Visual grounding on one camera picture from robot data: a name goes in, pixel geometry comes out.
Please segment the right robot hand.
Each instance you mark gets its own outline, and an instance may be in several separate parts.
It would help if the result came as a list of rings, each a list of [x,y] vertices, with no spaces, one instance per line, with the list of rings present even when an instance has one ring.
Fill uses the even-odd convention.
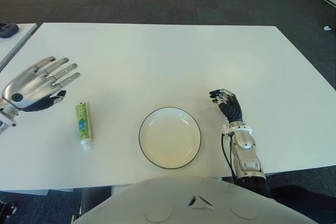
[[[234,93],[226,89],[217,89],[209,92],[209,97],[218,105],[229,123],[243,122],[242,110]]]

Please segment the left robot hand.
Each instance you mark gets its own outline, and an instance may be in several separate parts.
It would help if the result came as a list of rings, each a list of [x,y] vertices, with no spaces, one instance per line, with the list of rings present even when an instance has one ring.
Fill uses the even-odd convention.
[[[64,87],[80,77],[80,73],[72,73],[76,63],[64,66],[68,61],[47,57],[28,67],[4,88],[1,102],[24,112],[41,111],[61,102],[66,95]]]

